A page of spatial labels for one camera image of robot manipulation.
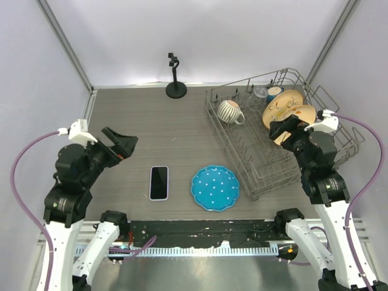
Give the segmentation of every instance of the white striped mug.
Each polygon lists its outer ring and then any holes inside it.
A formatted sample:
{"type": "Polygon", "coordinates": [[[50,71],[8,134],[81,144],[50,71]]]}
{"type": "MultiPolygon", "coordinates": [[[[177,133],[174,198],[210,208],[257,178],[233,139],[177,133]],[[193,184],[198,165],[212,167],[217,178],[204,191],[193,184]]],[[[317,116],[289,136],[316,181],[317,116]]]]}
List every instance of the white striped mug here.
{"type": "Polygon", "coordinates": [[[217,116],[220,120],[226,123],[234,122],[237,124],[243,124],[245,121],[244,114],[241,112],[240,107],[235,101],[232,100],[224,100],[220,103],[217,110],[217,116]],[[237,119],[240,116],[242,117],[242,121],[238,122],[237,119]]]}

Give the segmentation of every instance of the mug handle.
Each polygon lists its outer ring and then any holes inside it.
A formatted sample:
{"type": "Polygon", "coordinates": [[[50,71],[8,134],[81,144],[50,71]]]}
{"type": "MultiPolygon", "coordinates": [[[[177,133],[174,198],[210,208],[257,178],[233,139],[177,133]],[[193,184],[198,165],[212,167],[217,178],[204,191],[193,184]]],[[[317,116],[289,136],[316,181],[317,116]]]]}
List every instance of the mug handle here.
{"type": "Polygon", "coordinates": [[[240,111],[240,115],[242,116],[242,121],[241,121],[241,122],[238,122],[238,121],[237,121],[238,118],[235,120],[235,123],[237,123],[238,125],[243,124],[244,121],[245,121],[245,116],[244,116],[244,114],[242,113],[242,111],[240,111]]]}

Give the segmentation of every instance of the metal wire rack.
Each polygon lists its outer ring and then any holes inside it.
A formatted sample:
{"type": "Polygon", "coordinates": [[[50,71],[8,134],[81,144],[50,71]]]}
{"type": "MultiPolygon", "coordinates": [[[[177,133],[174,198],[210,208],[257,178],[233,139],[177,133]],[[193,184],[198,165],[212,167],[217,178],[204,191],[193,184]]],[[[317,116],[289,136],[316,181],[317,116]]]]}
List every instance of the metal wire rack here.
{"type": "MultiPolygon", "coordinates": [[[[301,74],[291,68],[206,90],[205,107],[211,123],[235,167],[240,183],[253,200],[300,179],[293,154],[268,138],[269,131],[262,124],[266,105],[261,104],[253,109],[248,102],[255,88],[253,83],[267,84],[270,80],[271,85],[300,91],[305,97],[304,103],[314,106],[317,111],[330,109],[337,112],[340,109],[323,87],[318,86],[313,90],[301,74]],[[243,125],[226,124],[217,118],[217,108],[225,99],[232,99],[239,104],[246,119],[243,125]]],[[[338,130],[332,133],[338,149],[335,167],[355,156],[360,143],[365,141],[365,137],[355,127],[348,128],[340,121],[338,130]]]]}

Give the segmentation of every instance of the ceramic plate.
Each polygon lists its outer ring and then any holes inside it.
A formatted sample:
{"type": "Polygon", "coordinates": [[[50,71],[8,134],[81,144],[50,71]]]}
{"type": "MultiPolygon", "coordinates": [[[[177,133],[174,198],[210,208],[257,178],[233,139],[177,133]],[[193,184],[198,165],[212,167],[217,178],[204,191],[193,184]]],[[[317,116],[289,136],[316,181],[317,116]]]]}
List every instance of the ceramic plate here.
{"type": "Polygon", "coordinates": [[[233,206],[239,195],[235,174],[223,166],[207,166],[192,179],[195,202],[209,211],[224,211],[233,206]]]}
{"type": "Polygon", "coordinates": [[[269,129],[271,121],[278,120],[278,118],[292,107],[303,104],[303,95],[296,90],[287,90],[279,94],[274,100],[268,104],[263,113],[263,124],[269,129]]]}
{"type": "MultiPolygon", "coordinates": [[[[279,121],[285,120],[286,118],[290,117],[292,114],[296,115],[300,120],[303,120],[308,124],[313,124],[315,122],[316,111],[315,111],[315,108],[311,105],[296,106],[290,109],[289,111],[283,113],[283,115],[279,117],[279,121]]],[[[287,138],[289,138],[290,135],[291,133],[289,132],[283,132],[273,142],[280,146],[280,144],[283,141],[285,141],[287,138]]]]}

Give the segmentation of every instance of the phone screen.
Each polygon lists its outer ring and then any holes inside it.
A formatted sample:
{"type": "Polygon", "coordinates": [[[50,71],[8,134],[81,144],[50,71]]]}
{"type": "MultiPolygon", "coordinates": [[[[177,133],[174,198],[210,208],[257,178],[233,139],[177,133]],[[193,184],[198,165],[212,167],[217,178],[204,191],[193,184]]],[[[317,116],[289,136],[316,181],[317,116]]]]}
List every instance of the phone screen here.
{"type": "Polygon", "coordinates": [[[151,169],[151,200],[166,200],[169,192],[169,168],[152,167],[151,169]]]}

